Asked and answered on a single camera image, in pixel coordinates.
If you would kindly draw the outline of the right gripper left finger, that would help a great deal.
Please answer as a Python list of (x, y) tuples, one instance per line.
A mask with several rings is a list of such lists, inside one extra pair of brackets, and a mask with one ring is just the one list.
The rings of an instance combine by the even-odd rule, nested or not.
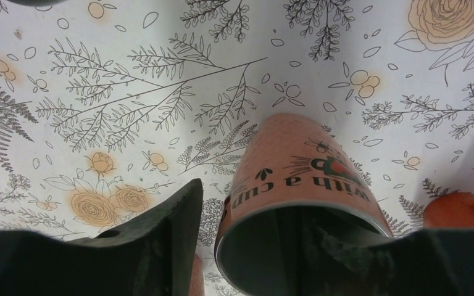
[(188, 295), (202, 203), (193, 179), (94, 238), (0, 231), (0, 295)]

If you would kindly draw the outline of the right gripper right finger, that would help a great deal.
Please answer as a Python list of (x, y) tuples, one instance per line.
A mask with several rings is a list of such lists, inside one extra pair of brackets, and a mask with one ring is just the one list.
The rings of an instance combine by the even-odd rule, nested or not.
[(299, 295), (474, 295), (474, 228), (392, 239), (323, 209), (296, 216)]

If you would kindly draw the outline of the salmon pink cup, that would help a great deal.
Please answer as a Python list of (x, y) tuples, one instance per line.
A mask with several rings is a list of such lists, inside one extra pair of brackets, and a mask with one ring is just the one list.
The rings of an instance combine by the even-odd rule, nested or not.
[(223, 203), (215, 241), (222, 276), (246, 295), (294, 295), (303, 210), (340, 238), (353, 229), (392, 236), (342, 147), (316, 121), (278, 113), (246, 148)]

